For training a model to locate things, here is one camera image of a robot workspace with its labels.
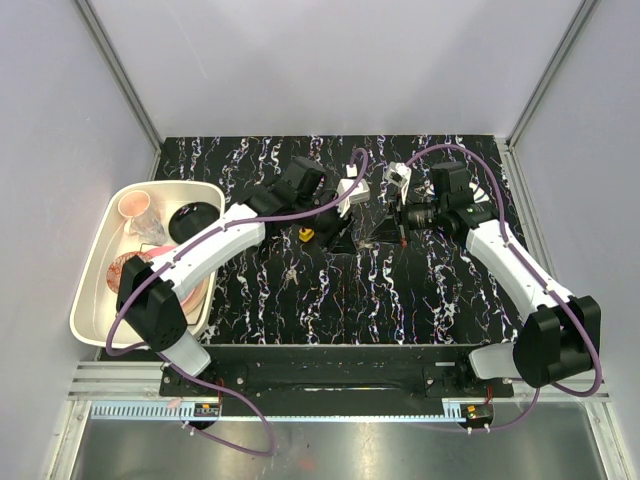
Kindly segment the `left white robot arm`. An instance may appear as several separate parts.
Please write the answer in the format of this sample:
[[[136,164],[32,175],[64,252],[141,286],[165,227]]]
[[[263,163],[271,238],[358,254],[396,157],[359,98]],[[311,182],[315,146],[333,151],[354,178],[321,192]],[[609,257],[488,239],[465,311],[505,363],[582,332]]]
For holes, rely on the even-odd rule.
[[[181,384],[196,396],[215,386],[211,356],[188,331],[181,302],[202,280],[243,251],[261,244],[271,227],[300,225],[334,238],[348,224],[352,198],[365,165],[349,163],[336,198],[326,201],[318,186],[326,171],[296,157],[283,173],[243,190],[217,221],[145,262],[123,266],[116,301],[117,323],[126,322],[151,351],[181,372]]]

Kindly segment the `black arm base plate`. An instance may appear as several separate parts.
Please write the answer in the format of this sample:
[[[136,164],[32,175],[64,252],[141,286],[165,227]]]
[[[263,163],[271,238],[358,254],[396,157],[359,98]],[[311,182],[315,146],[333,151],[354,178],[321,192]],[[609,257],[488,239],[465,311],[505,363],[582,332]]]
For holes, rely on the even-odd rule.
[[[399,420],[446,413],[447,400],[511,399],[500,379],[475,380],[469,345],[207,347],[201,377],[233,389],[271,420],[356,418]]]

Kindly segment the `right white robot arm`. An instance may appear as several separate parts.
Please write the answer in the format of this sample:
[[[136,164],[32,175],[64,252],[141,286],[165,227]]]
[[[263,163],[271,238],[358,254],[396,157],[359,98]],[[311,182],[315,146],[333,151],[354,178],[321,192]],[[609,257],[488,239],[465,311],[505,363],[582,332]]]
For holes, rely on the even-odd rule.
[[[541,388],[596,368],[599,305],[590,296],[574,296],[531,257],[462,163],[433,167],[432,194],[423,202],[408,199],[411,170],[405,164],[391,163],[385,178],[397,194],[374,240],[405,246],[413,231],[450,236],[497,280],[524,322],[515,341],[470,352],[453,374],[460,393],[476,396],[500,377]]]

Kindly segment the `yellow padlock black shackle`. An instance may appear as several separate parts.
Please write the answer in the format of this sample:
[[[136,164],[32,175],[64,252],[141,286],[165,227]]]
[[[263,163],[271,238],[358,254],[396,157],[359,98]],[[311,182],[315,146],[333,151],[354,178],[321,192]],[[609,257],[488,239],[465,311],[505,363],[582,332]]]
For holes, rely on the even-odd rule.
[[[298,232],[298,238],[301,242],[309,242],[315,235],[315,231],[310,228],[300,228]]]

